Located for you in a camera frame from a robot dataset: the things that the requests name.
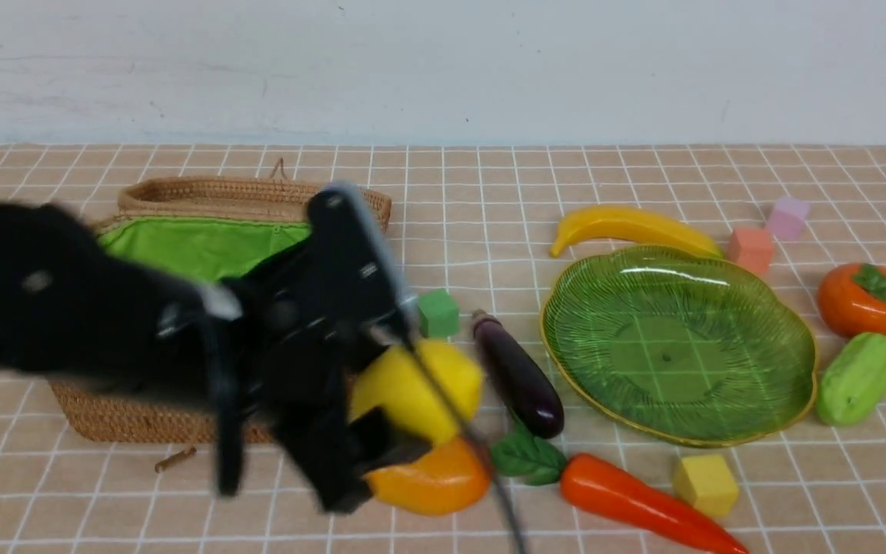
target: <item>glass plate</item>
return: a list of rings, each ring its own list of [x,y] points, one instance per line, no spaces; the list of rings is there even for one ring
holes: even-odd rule
[[[818,350],[748,270],[667,246],[574,262],[542,306],[542,341],[588,402],[668,442],[720,448],[805,417]]]

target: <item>toy carrot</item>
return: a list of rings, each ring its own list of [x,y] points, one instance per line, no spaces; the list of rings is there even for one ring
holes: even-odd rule
[[[653,532],[665,539],[714,554],[748,554],[713,519],[598,457],[567,459],[555,446],[534,437],[520,423],[491,447],[491,462],[505,477],[524,477],[531,486],[559,481],[559,494],[584,512]]]

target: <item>toy persimmon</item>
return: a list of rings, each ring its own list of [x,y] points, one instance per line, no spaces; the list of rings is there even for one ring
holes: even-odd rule
[[[819,284],[816,303],[823,323],[841,337],[886,335],[886,267],[846,263],[832,269]]]
[[[419,516],[449,516],[488,494],[488,470],[474,446],[457,436],[414,463],[376,469],[366,479],[384,504]]]

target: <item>white wall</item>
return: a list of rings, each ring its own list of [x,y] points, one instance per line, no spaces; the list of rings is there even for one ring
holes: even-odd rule
[[[0,0],[0,142],[886,143],[886,0]]]

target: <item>yellow cube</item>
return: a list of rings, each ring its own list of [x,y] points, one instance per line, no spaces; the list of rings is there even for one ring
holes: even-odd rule
[[[720,455],[686,456],[672,476],[675,495],[710,518],[723,518],[738,501],[738,482]]]

